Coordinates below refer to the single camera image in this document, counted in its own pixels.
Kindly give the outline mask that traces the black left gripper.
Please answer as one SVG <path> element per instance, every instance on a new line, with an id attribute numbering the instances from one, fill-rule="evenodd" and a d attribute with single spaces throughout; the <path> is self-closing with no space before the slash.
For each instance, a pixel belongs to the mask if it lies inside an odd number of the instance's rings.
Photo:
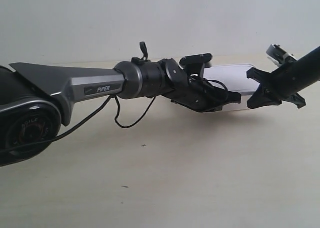
<path id="1" fill-rule="evenodd" d="M 187 85 L 163 94 L 171 103 L 181 105 L 198 113 L 221 111 L 227 104 L 240 104 L 242 95 L 228 91 L 220 81 L 192 75 Z"/>

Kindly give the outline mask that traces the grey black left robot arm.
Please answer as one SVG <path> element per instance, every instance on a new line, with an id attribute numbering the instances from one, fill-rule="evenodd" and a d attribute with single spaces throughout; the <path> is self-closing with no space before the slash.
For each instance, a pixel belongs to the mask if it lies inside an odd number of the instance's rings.
<path id="1" fill-rule="evenodd" d="M 134 57 L 113 69 L 11 63 L 0 69 L 0 164 L 28 160 L 61 138 L 76 103 L 99 97 L 157 96 L 192 111 L 216 112 L 241 95 L 205 78 L 206 62 L 181 67 L 174 59 Z"/>

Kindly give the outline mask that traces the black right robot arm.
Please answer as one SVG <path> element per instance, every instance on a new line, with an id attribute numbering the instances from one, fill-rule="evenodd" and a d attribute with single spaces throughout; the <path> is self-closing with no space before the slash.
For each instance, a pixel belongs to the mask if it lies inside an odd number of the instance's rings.
<path id="1" fill-rule="evenodd" d="M 300 59 L 296 59 L 278 44 L 272 44 L 266 54 L 279 63 L 276 70 L 268 73 L 250 68 L 246 77 L 259 83 L 257 90 L 247 100 L 249 109 L 264 106 L 278 106 L 283 101 L 292 103 L 298 109 L 306 106 L 299 91 L 320 80 L 320 48 L 317 47 Z"/>

